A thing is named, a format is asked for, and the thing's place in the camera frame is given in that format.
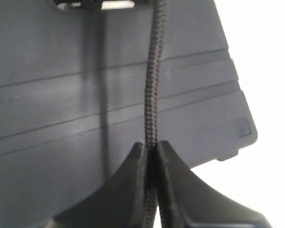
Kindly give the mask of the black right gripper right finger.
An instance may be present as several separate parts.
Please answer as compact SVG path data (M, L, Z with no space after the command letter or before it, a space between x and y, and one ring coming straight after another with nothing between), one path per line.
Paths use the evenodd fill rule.
M216 191L197 175L168 141L157 144L158 200L163 228L269 228L261 213Z

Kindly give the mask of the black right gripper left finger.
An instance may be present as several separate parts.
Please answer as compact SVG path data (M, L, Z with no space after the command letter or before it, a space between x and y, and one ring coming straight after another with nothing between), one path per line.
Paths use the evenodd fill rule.
M142 228L147 151L141 142L96 192L55 216L49 228Z

